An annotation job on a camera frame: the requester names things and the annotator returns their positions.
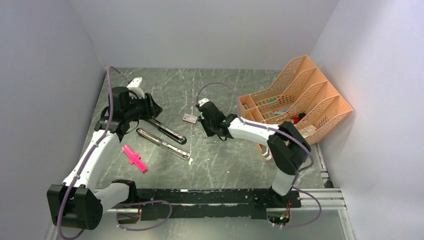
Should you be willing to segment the red white staple box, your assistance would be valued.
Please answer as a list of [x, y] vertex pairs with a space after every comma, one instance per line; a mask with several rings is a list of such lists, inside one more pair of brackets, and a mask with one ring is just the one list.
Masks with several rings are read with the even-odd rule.
[[191, 123], [191, 124], [196, 124], [197, 119], [198, 118], [196, 116], [193, 116], [193, 115], [190, 115], [190, 114], [187, 114], [187, 113], [185, 113], [183, 118], [182, 118], [182, 120], [184, 122]]

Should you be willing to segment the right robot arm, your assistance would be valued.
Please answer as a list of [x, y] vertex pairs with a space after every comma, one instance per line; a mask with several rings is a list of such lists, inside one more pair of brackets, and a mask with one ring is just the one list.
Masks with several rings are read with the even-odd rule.
[[282, 207], [289, 200], [302, 164], [311, 157], [311, 147], [293, 123], [265, 124], [251, 121], [236, 114], [224, 115], [210, 100], [203, 98], [195, 105], [200, 123], [208, 137], [221, 140], [243, 139], [265, 146], [277, 166], [271, 185], [270, 202]]

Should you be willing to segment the beige stapler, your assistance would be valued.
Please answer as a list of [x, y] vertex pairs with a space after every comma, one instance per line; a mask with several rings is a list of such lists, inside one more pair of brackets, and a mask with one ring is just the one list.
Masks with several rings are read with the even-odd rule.
[[163, 139], [157, 137], [154, 134], [151, 134], [151, 133], [145, 131], [144, 129], [142, 129], [140, 127], [137, 128], [135, 131], [139, 136], [147, 139], [151, 143], [159, 146], [160, 148], [168, 151], [169, 153], [177, 156], [180, 159], [187, 161], [191, 158], [191, 155], [188, 152], [186, 152], [186, 151], [184, 151], [184, 150], [182, 150], [182, 149], [180, 149], [180, 148], [178, 148], [178, 147], [176, 147], [172, 144], [169, 144], [168, 142], [164, 141]]

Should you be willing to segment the black stapler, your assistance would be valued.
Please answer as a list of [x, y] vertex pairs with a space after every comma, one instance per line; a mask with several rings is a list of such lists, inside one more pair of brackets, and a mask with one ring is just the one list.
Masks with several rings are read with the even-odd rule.
[[176, 131], [172, 130], [171, 128], [159, 122], [158, 120], [153, 118], [153, 119], [147, 120], [147, 122], [155, 126], [161, 133], [165, 134], [167, 137], [171, 138], [173, 141], [177, 142], [178, 144], [180, 145], [186, 144], [187, 138], [185, 136], [177, 133]]

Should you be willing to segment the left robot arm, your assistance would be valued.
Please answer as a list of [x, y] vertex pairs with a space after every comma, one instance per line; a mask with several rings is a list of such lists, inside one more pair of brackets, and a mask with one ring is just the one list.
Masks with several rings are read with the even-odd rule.
[[103, 167], [128, 133], [131, 122], [156, 118], [163, 109], [150, 93], [113, 87], [109, 105], [100, 114], [92, 139], [74, 170], [61, 184], [52, 184], [46, 196], [55, 226], [95, 229], [105, 212], [122, 204], [134, 207], [139, 200], [132, 180], [117, 179], [96, 191]]

